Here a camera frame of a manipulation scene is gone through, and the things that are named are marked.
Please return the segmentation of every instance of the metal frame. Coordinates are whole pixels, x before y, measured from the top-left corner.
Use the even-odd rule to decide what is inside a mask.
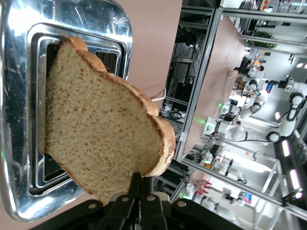
[[[179,100],[179,99],[176,99],[176,98],[173,98],[173,97],[166,96],[165,99],[179,103],[179,104],[183,104],[183,105],[186,105],[186,106],[188,105],[187,102],[184,102],[182,100]]]
[[[206,34],[205,40],[204,40],[204,46],[201,51],[201,61],[200,61],[200,66],[199,69],[197,70],[197,78],[194,81],[193,88],[192,88],[192,93],[191,97],[189,100],[189,105],[187,108],[187,114],[188,116],[185,119],[183,129],[182,129],[182,134],[185,135],[189,132],[194,112],[196,109],[196,104],[199,98],[199,94],[201,91],[201,86],[203,79],[205,77],[205,72],[207,70],[207,67],[209,65],[209,59],[214,43],[214,38],[217,30],[217,26],[219,23],[219,20],[222,16],[222,8],[218,9],[210,9],[210,8],[203,8],[203,7],[182,7],[182,12],[188,12],[188,13],[193,13],[193,14],[203,14],[203,15],[211,15],[209,24],[208,24],[208,32]],[[177,145],[177,151],[174,155],[174,159],[177,161],[181,161],[181,157],[183,155],[184,149],[186,146],[186,140],[180,141]]]
[[[180,184],[178,185],[178,187],[176,188],[176,190],[173,192],[173,194],[171,195],[171,197],[169,198],[169,202],[172,204],[178,197],[178,194],[180,193],[180,191],[183,189],[184,185],[187,183],[187,181],[185,179],[183,179]]]
[[[223,15],[239,18],[284,21],[289,23],[307,23],[307,16],[297,13],[267,13],[263,11],[224,8]]]
[[[206,167],[203,167],[203,166],[201,166],[201,165],[199,165],[199,164],[197,164],[197,163],[195,163],[191,160],[183,159],[182,163],[187,165],[187,166],[193,167],[193,168],[195,168],[195,169],[197,169],[197,170],[199,170],[203,173],[206,173],[210,176],[214,176],[217,179],[220,179],[220,180],[222,180],[222,181],[224,181],[224,182],[226,182],[226,183],[228,183],[228,184],[230,184],[234,187],[237,187],[237,188],[239,188],[243,191],[251,193],[251,194],[257,196],[258,198],[261,198],[265,201],[268,201],[268,202],[276,205],[277,207],[281,207],[284,210],[289,211],[291,214],[297,216],[298,218],[301,218],[301,219],[307,221],[307,211],[306,210],[303,210],[303,209],[296,207],[294,205],[291,205],[291,204],[288,204],[287,206],[283,206],[283,203],[280,199],[277,199],[275,197],[271,197],[268,194],[265,194],[265,193],[262,193],[262,192],[260,192],[256,189],[250,188],[250,187],[246,186],[245,184],[238,183],[237,181],[234,181],[234,180],[232,180],[232,179],[230,179],[226,176],[219,174],[218,172],[214,172],[214,171],[212,171],[212,170],[210,170]]]
[[[275,226],[275,224],[276,224],[276,222],[277,222],[277,220],[278,220],[278,218],[279,218],[279,216],[280,216],[282,211],[283,211],[282,207],[279,207],[276,210],[274,216],[272,217],[272,220],[269,223],[269,226],[267,227],[267,230],[272,230],[274,228],[274,226]]]
[[[164,178],[162,176],[156,176],[156,178],[158,180],[160,180],[160,181],[162,181],[162,182],[172,186],[173,188],[177,188],[178,187],[178,185],[176,183],[174,183],[174,182],[172,182],[172,181],[170,181],[170,180],[168,180],[168,179],[166,179],[166,178]]]
[[[274,193],[276,192],[277,187],[279,186],[279,184],[280,184],[280,179],[277,178],[276,181],[275,181],[275,183],[274,183],[274,185],[273,185],[272,190],[270,191],[269,196],[273,196],[273,195],[274,195]],[[254,209],[255,212],[256,212],[257,206],[259,205],[259,202],[260,202],[260,199],[258,199],[258,201],[257,201],[257,203],[256,203],[256,205],[255,205],[255,209]],[[256,220],[254,221],[253,228],[255,228],[256,226],[259,225],[259,223],[260,223],[260,221],[261,221],[261,218],[262,218],[262,216],[263,216],[264,209],[265,209],[267,203],[268,203],[268,202],[265,202],[265,203],[263,204],[263,206],[262,206],[262,208],[261,208],[261,211],[259,212],[259,214],[258,214]]]
[[[239,148],[239,149],[248,151],[248,152],[254,152],[254,150],[245,148],[245,147],[240,146],[240,145],[238,145],[238,144],[235,144],[234,142],[231,142],[231,141],[229,141],[229,140],[220,139],[219,141],[224,142],[225,144],[232,145],[232,146],[237,147],[237,148]],[[257,155],[257,157],[259,157],[259,158],[265,158],[266,160],[272,161],[272,162],[275,162],[275,163],[278,161],[277,159],[274,159],[274,158],[272,158],[272,157],[268,157],[268,156],[265,156],[265,155],[262,155],[262,154],[259,154],[259,153],[256,153],[256,155]]]
[[[250,36],[250,35],[241,35],[240,38],[244,40],[250,40],[255,42],[266,42],[266,43],[273,43],[273,44],[285,44],[291,46],[301,46],[306,48],[306,42],[298,42],[298,41],[290,41],[290,40],[282,40],[277,38],[266,38],[266,37],[257,37],[257,36]]]
[[[298,58],[307,58],[307,54],[304,53],[296,53],[296,52],[289,52],[289,51],[283,51],[279,49],[270,49],[270,48],[265,48],[265,47],[258,47],[258,46],[248,46],[253,49],[261,49],[269,52],[275,52],[275,53],[281,53],[281,54],[288,54],[288,55],[294,55],[295,57]]]
[[[202,30],[208,29],[208,26],[202,23],[179,22],[179,25],[182,25],[184,27],[195,28],[195,29],[202,29]]]

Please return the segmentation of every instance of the green light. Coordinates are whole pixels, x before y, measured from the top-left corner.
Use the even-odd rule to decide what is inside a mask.
[[[190,197],[189,195],[184,195],[183,198],[188,199],[188,200],[192,199],[192,197]]]
[[[197,121],[199,124],[202,124],[202,125],[206,123],[206,120],[204,119],[195,119],[195,121]]]
[[[205,164],[211,164],[211,161],[208,160],[208,159],[204,159],[203,162],[204,162]]]

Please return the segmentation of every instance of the ceiling light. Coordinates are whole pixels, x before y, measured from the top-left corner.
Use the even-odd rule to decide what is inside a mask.
[[[275,118],[276,118],[276,120],[278,120],[279,118],[281,118],[280,112],[276,112],[276,113],[275,113]]]
[[[288,141],[284,140],[282,142],[282,145],[283,145],[283,154],[284,154],[284,156],[285,157],[289,156],[290,155],[290,148],[289,148]]]
[[[291,176],[291,180],[292,180],[292,185],[293,185],[293,189],[297,189],[301,186],[298,176],[297,176],[297,172],[295,169],[292,169],[290,171],[290,176]]]

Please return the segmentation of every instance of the screw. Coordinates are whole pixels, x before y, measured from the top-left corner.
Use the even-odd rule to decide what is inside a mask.
[[[148,200],[148,201],[154,201],[154,200],[155,200],[155,197],[154,197],[153,195],[149,195],[149,196],[147,197],[147,200]]]
[[[122,202],[127,202],[128,200],[129,200],[129,198],[126,197],[126,196],[121,199]]]
[[[187,206],[186,202],[184,202],[184,201],[182,201],[182,200],[178,201],[177,205],[178,205],[179,207],[185,207],[185,206]]]
[[[94,203],[93,203],[93,204],[90,204],[90,205],[88,206],[89,209],[94,209],[94,208],[96,208],[96,207],[97,207],[97,204],[94,204]]]

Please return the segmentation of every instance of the aluminum rail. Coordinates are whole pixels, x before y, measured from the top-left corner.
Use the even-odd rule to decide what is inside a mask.
[[[248,152],[250,152],[250,153],[254,153],[254,152],[255,152],[254,150],[245,148],[245,147],[243,147],[243,146],[241,146],[241,145],[238,145],[238,144],[235,144],[234,142],[229,141],[229,140],[220,139],[220,141],[224,142],[225,144],[232,145],[233,147],[242,149],[242,150],[244,150],[244,151],[248,151]],[[264,158],[264,159],[266,159],[266,160],[268,160],[268,161],[271,161],[271,162],[274,162],[274,163],[278,161],[277,159],[274,159],[274,158],[272,158],[272,157],[268,157],[268,156],[265,156],[265,155],[258,154],[257,152],[256,152],[256,156],[257,156],[257,157],[260,157],[260,158]]]
[[[188,105],[187,102],[179,100],[179,99],[176,99],[176,98],[173,98],[173,97],[166,96],[164,99],[165,100],[170,100],[170,101],[173,101],[173,102],[176,102],[176,103],[179,103],[179,104],[183,104],[183,105],[186,105],[186,106]]]
[[[301,4],[300,4],[300,6],[299,6],[299,8],[298,8],[298,10],[297,10],[298,13],[301,12],[301,10],[302,10],[304,4],[305,4],[305,0],[302,0]]]
[[[267,230],[273,230],[273,228],[274,228],[274,226],[275,226],[275,224],[276,224],[276,222],[277,222],[277,220],[278,220],[278,218],[279,218],[279,216],[280,216],[282,211],[283,211],[282,207],[279,207],[276,210],[274,216],[272,217],[272,220],[269,223],[269,226],[267,227]]]
[[[203,23],[189,23],[189,22],[180,21],[179,25],[181,25],[183,27],[189,27],[189,28],[195,28],[195,29],[201,29],[201,30],[207,30],[208,29],[208,25],[205,25]]]
[[[278,187],[279,184],[280,184],[280,179],[277,178],[277,180],[275,181],[275,184],[273,185],[272,190],[270,191],[269,196],[273,196],[274,195],[274,193],[276,192],[277,187]],[[255,208],[257,208],[257,206],[259,205],[259,202],[260,202],[260,199],[258,199],[258,201],[257,201],[257,203],[255,205]],[[260,212],[259,212],[259,214],[258,214],[258,216],[257,216],[257,218],[256,218],[256,220],[254,222],[254,225],[253,225],[254,227],[259,225],[259,223],[261,221],[261,218],[263,217],[264,209],[265,209],[267,203],[268,202],[265,201],[264,204],[262,205],[262,208],[261,208],[261,210],[260,210]]]
[[[200,6],[182,6],[181,12],[191,13],[191,14],[200,14],[200,15],[211,15],[212,8],[200,7]]]
[[[185,173],[183,173],[183,172],[181,172],[181,171],[179,171],[179,170],[173,168],[171,164],[169,165],[169,167],[167,168],[167,170],[172,171],[173,173],[176,173],[176,174],[178,174],[178,175],[180,175],[180,176],[185,176],[185,175],[186,175]]]
[[[237,181],[234,181],[226,176],[223,176],[221,174],[219,174],[218,172],[215,172],[215,171],[212,171],[208,168],[205,168],[205,167],[202,167],[201,165],[191,161],[191,160],[188,160],[188,159],[183,159],[182,162],[183,164],[187,165],[187,166],[190,166],[190,167],[193,167],[201,172],[204,172],[208,175],[211,175],[211,176],[214,176],[216,177],[217,179],[220,179],[234,187],[237,187],[239,189],[242,189],[243,191],[246,191],[248,193],[251,193],[255,196],[257,196],[258,198],[261,198],[265,201],[268,201],[278,207],[281,207],[283,208],[284,210],[287,210],[287,211],[290,211],[293,215],[297,216],[298,218],[301,218],[305,221],[307,221],[307,211],[299,208],[299,207],[296,207],[294,205],[291,205],[291,204],[288,204],[287,206],[283,206],[283,203],[280,199],[277,199],[277,198],[274,198],[274,197],[271,197],[269,196],[268,194],[265,194],[265,193],[262,193],[256,189],[253,189],[253,188],[250,188],[248,186],[246,186],[245,184],[241,184],[241,183],[238,183]]]
[[[156,176],[156,178],[158,180],[160,180],[160,181],[162,181],[162,182],[172,186],[173,188],[177,188],[177,186],[178,186],[178,184],[176,184],[176,183],[174,183],[174,182],[172,182],[172,181],[170,181],[170,180],[168,180],[168,179],[166,179],[166,178],[164,178],[162,176]]]
[[[307,23],[307,16],[298,13],[279,13],[279,12],[267,13],[264,11],[224,8],[223,15],[231,17],[239,17],[239,18],[283,21],[289,23],[303,23],[303,24]]]
[[[285,45],[291,45],[291,46],[307,47],[306,42],[282,40],[282,39],[277,39],[277,38],[256,37],[256,36],[250,36],[250,35],[241,35],[240,38],[244,40],[255,41],[255,42],[265,42],[265,43],[273,43],[273,44],[285,44]]]
[[[277,161],[277,172],[278,172],[278,176],[279,176],[279,179],[280,179],[280,189],[282,191],[282,196],[286,196],[289,194],[289,192],[287,191],[285,185],[284,185],[284,182],[283,182],[283,171],[282,171],[282,165],[280,163],[280,161]]]
[[[189,106],[187,108],[187,117],[185,119],[185,123],[183,126],[183,133],[188,134],[189,130],[191,128],[192,125],[192,121],[193,121],[193,117],[194,117],[194,113],[196,110],[196,105],[197,105],[197,101],[200,95],[200,91],[201,91],[201,87],[202,87],[202,83],[204,80],[204,76],[205,76],[205,72],[208,68],[209,65],[209,60],[210,60],[210,56],[211,56],[211,51],[213,48],[213,44],[214,44],[214,39],[215,39],[215,35],[216,35],[216,30],[217,30],[217,26],[219,24],[219,21],[221,19],[222,16],[222,11],[223,9],[220,7],[218,9],[210,9],[209,10],[206,8],[206,10],[203,10],[204,8],[202,7],[198,7],[197,9],[202,9],[201,11],[204,11],[203,13],[206,13],[206,15],[210,14],[210,19],[209,19],[209,23],[208,23],[208,30],[207,30],[207,34],[204,40],[204,46],[200,52],[200,66],[197,69],[197,77],[194,81],[193,84],[193,88],[192,88],[192,93],[190,96],[190,101],[189,101]],[[186,147],[186,140],[184,141],[180,141],[178,143],[177,146],[177,151],[175,152],[174,155],[174,159],[177,161],[181,161],[184,150]]]
[[[276,53],[288,54],[288,55],[293,54],[297,58],[307,58],[307,54],[304,54],[304,53],[289,52],[289,51],[283,51],[279,49],[270,49],[270,48],[259,47],[259,46],[248,46],[248,47],[253,48],[253,49],[261,49],[261,50],[268,51],[268,52],[276,52]]]
[[[176,190],[173,192],[173,194],[171,195],[169,202],[172,204],[178,197],[178,194],[180,193],[180,191],[183,189],[183,187],[185,186],[185,184],[187,183],[187,181],[185,179],[183,179],[180,184],[177,186]]]

